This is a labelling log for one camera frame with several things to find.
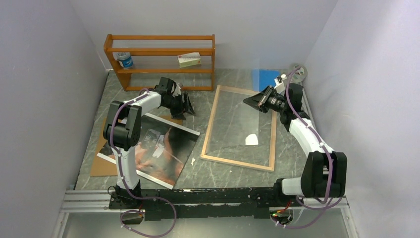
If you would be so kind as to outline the clear acrylic sheet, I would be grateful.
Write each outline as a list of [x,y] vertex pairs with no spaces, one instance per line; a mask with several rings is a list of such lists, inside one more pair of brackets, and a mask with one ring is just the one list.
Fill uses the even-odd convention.
[[[216,71],[216,79],[220,86],[245,90],[253,88],[250,69],[220,69]],[[259,114],[243,103],[247,97],[245,94],[220,90],[213,121],[211,146],[259,144]]]

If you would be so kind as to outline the printed photo of people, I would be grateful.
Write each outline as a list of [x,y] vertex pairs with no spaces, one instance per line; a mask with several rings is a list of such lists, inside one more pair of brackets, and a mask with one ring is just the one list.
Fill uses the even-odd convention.
[[173,189],[200,133],[152,115],[142,116],[139,141],[129,151],[121,149],[122,170],[118,172],[119,187],[122,179],[130,189],[140,184],[140,178]]

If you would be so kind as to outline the wooden picture frame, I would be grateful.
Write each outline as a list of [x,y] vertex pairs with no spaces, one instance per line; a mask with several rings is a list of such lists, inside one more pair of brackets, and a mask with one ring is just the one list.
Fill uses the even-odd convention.
[[220,90],[235,92],[248,95],[256,94],[255,91],[236,89],[218,85],[215,91],[214,101],[210,113],[208,127],[204,138],[201,158],[213,162],[219,162],[244,168],[251,168],[261,171],[273,172],[275,168],[276,154],[276,131],[277,131],[277,112],[259,114],[259,144],[251,146],[228,146],[215,147],[210,145],[214,116],[217,108],[217,101]]

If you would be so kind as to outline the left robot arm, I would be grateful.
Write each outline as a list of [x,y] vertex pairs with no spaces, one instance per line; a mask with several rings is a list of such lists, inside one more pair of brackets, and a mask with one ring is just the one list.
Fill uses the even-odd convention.
[[111,147],[117,167],[117,184],[111,206],[139,208],[143,197],[141,182],[135,167],[135,147],[141,137],[142,116],[153,109],[164,107],[180,119],[184,113],[193,114],[188,94],[182,85],[162,77],[154,88],[142,89],[139,95],[127,101],[113,101],[106,117],[103,137]]

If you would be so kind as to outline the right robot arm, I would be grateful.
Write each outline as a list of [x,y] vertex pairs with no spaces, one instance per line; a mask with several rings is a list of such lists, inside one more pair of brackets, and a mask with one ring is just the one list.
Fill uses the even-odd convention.
[[302,175],[281,179],[281,187],[273,191],[272,199],[279,206],[286,205],[292,196],[329,199],[345,194],[347,157],[342,152],[336,152],[321,138],[309,115],[302,110],[302,99],[303,87],[291,83],[284,94],[267,86],[243,100],[259,112],[278,112],[280,122],[295,137],[307,157]]

